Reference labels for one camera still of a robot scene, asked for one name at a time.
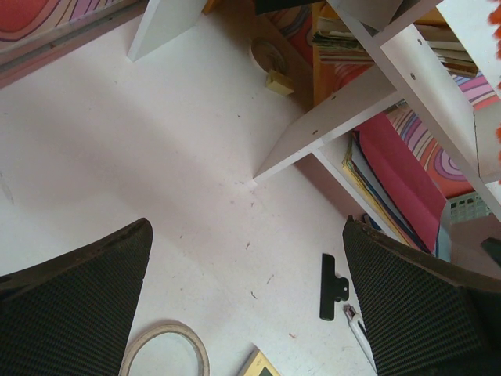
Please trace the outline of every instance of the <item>colorful wallpaper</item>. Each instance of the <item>colorful wallpaper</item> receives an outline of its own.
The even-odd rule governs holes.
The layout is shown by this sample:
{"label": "colorful wallpaper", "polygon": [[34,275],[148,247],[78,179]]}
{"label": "colorful wallpaper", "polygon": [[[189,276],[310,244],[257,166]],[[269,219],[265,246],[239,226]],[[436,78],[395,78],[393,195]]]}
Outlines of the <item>colorful wallpaper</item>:
{"label": "colorful wallpaper", "polygon": [[[305,5],[270,13],[269,19],[290,40],[306,61],[312,64],[310,7]],[[338,64],[335,69],[327,72],[329,77],[322,77],[322,79],[335,81],[332,87],[336,91],[366,69],[367,66]],[[454,80],[477,109],[499,100],[481,74],[472,79],[454,77]],[[389,113],[388,117],[424,169],[440,186],[444,196],[455,197],[473,190],[461,171],[409,106],[400,106]]]}
{"label": "colorful wallpaper", "polygon": [[121,0],[0,0],[0,51]]}

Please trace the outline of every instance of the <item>black object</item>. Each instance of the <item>black object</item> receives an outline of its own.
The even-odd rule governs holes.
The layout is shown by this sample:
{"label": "black object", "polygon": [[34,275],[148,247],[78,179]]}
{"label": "black object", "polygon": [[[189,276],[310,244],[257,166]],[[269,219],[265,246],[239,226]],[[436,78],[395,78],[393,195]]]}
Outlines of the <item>black object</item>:
{"label": "black object", "polygon": [[351,217],[343,240],[379,375],[500,375],[501,280]]}
{"label": "black object", "polygon": [[501,266],[501,240],[488,237],[482,241],[481,246],[496,261],[496,264]]}
{"label": "black object", "polygon": [[140,219],[0,277],[0,375],[117,375],[152,240]]}
{"label": "black object", "polygon": [[256,14],[275,12],[276,10],[312,4],[321,0],[256,0]]}
{"label": "black object", "polygon": [[336,277],[336,259],[332,255],[322,255],[322,286],[320,288],[320,318],[334,320],[334,303],[348,300],[349,282]]}

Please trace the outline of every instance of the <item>ribbed black surface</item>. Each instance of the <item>ribbed black surface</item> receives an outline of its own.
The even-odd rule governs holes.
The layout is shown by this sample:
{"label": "ribbed black surface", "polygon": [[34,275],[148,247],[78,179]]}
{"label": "ribbed black surface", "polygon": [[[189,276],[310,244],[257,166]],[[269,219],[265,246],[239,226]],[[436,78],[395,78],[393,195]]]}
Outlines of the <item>ribbed black surface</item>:
{"label": "ribbed black surface", "polygon": [[488,348],[464,289],[399,257],[403,245],[359,222],[348,220],[343,238],[380,376],[411,373]]}
{"label": "ribbed black surface", "polygon": [[152,239],[139,220],[3,277],[0,375],[118,374]]}

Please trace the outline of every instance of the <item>scratch mark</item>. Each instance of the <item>scratch mark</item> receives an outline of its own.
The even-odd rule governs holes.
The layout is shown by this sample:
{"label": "scratch mark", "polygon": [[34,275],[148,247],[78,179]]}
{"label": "scratch mark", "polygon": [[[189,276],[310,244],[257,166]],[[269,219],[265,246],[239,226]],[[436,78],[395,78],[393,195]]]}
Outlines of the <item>scratch mark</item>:
{"label": "scratch mark", "polygon": [[0,172],[0,186],[2,187],[3,194],[5,198],[12,204],[14,205],[14,196],[13,193],[10,191],[9,186],[7,185],[7,182],[3,178],[2,172]]}

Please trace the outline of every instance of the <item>tape ring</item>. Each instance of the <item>tape ring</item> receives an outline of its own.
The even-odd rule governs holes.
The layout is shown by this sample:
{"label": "tape ring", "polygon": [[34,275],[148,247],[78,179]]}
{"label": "tape ring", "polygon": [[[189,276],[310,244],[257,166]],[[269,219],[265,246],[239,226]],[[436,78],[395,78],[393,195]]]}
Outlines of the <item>tape ring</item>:
{"label": "tape ring", "polygon": [[198,376],[209,376],[209,356],[207,355],[207,350],[205,349],[202,340],[190,327],[181,323],[159,325],[158,327],[154,327],[153,329],[141,334],[139,338],[133,341],[133,343],[125,350],[124,359],[122,360],[120,369],[120,376],[128,376],[128,373],[131,370],[132,361],[139,350],[150,339],[166,333],[179,334],[186,338],[196,353],[196,359],[198,360]]}

